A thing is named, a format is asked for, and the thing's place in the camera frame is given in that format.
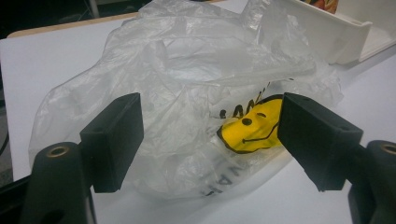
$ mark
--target plastic bag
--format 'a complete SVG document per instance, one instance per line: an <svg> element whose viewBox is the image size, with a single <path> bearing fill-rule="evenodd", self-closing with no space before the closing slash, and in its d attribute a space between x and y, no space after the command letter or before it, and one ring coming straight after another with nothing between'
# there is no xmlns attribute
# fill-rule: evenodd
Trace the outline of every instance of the plastic bag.
<svg viewBox="0 0 396 224"><path fill-rule="evenodd" d="M341 99L333 70L275 2L250 0L239 15L206 3L154 0L108 36L94 67L46 96L35 116L31 159L48 145L78 143L78 133L112 100L140 92L145 139L125 181L162 198L221 193L269 162L280 169L290 160L278 156L282 146L235 153L218 134L224 122L285 91L325 105Z"/></svg>

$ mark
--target white table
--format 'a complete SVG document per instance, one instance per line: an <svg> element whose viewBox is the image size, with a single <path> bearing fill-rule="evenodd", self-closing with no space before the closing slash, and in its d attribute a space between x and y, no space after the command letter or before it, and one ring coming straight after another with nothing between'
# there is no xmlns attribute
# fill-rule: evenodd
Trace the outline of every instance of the white table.
<svg viewBox="0 0 396 224"><path fill-rule="evenodd" d="M216 5L235 12L246 1ZM27 148L35 112L55 86L93 66L107 35L123 20L0 41L14 178L30 174ZM363 146L375 139L396 142L396 46L363 63L335 65L344 100L334 109L364 130ZM249 181L260 180L260 173ZM296 161L260 188L237 198L160 202L124 183L114 194L94 194L99 223L351 223L347 192L318 192Z"/></svg>

